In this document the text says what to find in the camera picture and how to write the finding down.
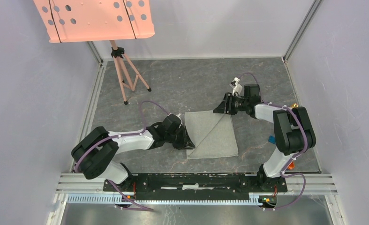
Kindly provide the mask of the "grey cloth napkin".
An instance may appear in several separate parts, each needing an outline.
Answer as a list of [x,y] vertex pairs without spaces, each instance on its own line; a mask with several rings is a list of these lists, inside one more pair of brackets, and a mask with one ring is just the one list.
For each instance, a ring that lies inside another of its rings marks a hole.
[[238,156],[231,115],[212,111],[184,114],[188,135],[195,145],[187,150],[187,159],[228,158]]

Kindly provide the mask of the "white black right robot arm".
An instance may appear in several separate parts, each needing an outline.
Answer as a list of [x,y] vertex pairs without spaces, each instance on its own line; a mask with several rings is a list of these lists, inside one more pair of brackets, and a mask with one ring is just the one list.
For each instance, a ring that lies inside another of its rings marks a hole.
[[261,165],[256,179],[260,190],[269,191],[275,186],[275,178],[283,177],[290,164],[316,144],[308,111],[302,106],[293,108],[266,103],[262,101],[259,85],[249,84],[244,87],[242,96],[227,92],[213,110],[213,113],[228,115],[238,112],[273,124],[276,148]]

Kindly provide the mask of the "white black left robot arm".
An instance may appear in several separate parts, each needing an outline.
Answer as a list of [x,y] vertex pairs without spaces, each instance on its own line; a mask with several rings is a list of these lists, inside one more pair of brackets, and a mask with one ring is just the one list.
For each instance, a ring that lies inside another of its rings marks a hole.
[[71,151],[74,172],[86,179],[103,178],[115,183],[121,191],[129,190],[133,179],[123,163],[113,161],[120,153],[132,150],[152,150],[169,143],[176,150],[195,148],[179,116],[169,114],[162,122],[130,132],[107,131],[96,127]]

